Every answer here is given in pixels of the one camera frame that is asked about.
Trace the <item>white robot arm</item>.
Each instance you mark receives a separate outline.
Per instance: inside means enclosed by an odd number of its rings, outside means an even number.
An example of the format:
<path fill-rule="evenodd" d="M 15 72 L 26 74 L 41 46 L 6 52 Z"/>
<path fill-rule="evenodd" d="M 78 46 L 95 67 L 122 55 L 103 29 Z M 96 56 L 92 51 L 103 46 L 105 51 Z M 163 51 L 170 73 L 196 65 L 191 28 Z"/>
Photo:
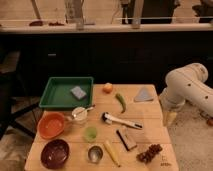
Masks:
<path fill-rule="evenodd" d="M 178 110 L 188 100 L 213 117 L 213 88 L 205 84 L 208 70 L 203 64 L 191 63 L 167 73 L 166 87 L 160 94 L 164 110 Z"/>

